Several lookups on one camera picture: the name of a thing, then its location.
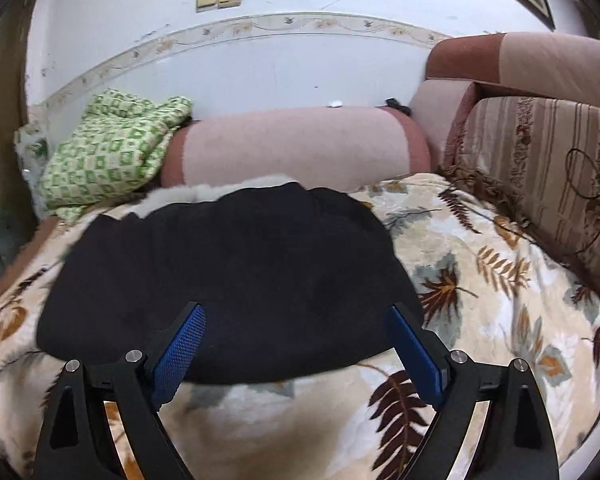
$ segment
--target wall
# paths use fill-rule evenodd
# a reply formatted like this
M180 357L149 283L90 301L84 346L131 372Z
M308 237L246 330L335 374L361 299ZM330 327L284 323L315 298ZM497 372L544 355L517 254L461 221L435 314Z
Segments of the wall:
M29 105L44 102L92 67L151 38L237 16L316 11L360 14L411 23L450 36L547 30L516 0L244 0L240 7L201 13L196 13L195 1L38 0L29 35ZM555 1L552 7L558 31L584 33L570 3ZM306 44L305 48L306 60L324 54L317 45ZM414 72L420 74L421 67Z

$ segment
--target sofa armrest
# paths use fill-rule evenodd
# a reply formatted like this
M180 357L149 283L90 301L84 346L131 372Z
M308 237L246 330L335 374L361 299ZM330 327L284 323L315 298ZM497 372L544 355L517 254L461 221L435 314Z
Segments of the sofa armrest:
M483 81L600 107L600 41L544 32L451 38L434 47L426 76Z
M424 132L433 169L453 163L462 126L480 99L473 81L427 79L411 103L411 118Z

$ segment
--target green checkered pillow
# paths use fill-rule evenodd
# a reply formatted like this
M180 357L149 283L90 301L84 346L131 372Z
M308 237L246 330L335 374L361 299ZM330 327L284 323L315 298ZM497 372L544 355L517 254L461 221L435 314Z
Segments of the green checkered pillow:
M75 220L86 205L144 186L160 170L173 132L190 113L191 101L184 97L161 105L112 89L94 97L40 178L46 207Z

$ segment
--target black garment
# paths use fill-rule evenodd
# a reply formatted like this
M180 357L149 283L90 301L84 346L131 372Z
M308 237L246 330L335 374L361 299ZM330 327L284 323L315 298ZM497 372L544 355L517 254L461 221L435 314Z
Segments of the black garment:
M186 380L269 382L345 367L387 350L383 316L422 309L368 208L298 184L174 204L145 219L99 216L47 300L38 345L89 364L144 349L188 301L206 332Z

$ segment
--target white fluffy fabric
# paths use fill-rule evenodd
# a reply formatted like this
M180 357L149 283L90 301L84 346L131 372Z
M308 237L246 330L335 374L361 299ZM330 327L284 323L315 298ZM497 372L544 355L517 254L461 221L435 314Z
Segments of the white fluffy fabric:
M169 204L214 202L220 197L239 189L276 187L289 182L296 182L296 180L283 174L274 174L250 178L240 184L227 184L225 186L213 187L208 184L200 184L198 186L163 187L149 193L142 202L131 208L129 212L137 214L140 218L145 218L149 213Z

